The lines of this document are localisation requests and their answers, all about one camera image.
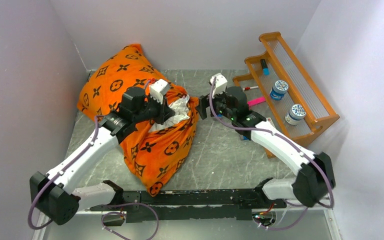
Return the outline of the orange patterned pillowcase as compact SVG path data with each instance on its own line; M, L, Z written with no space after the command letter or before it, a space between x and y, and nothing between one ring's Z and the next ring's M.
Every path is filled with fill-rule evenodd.
M152 66L138 43L125 46L107 59L80 91L77 108L88 118L115 110L122 94L131 87L149 89L151 82L164 79ZM122 143L124 162L151 196L156 196L185 162L195 134L199 99L180 85L169 84L168 106L175 116L163 124L147 120Z

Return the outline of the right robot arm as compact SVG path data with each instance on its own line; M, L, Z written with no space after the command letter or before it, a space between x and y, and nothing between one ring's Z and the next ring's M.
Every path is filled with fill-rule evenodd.
M222 125L259 144L293 172L293 178L264 180L254 195L258 206L266 208L276 200L296 200L311 208L328 197L329 204L324 203L323 207L334 207L336 181L329 155L314 153L277 130L266 117L250 109L240 87L228 87L219 94L211 90L199 97L196 110L202 119L207 117L208 110L217 119L226 117L231 123L221 121Z

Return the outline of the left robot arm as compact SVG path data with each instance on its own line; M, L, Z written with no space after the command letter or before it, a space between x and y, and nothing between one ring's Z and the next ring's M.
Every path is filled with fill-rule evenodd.
M31 176L32 206L28 214L31 216L37 208L52 222L64 225L87 208L119 209L125 203L124 190L114 182L105 180L86 188L77 188L77 184L109 150L135 132L138 123L153 120L163 124L174 116L166 98L169 89L162 79L148 86L148 94L141 87L132 87L122 95L116 110L101 115L101 120L96 116L94 132L76 151L46 174L36 172Z

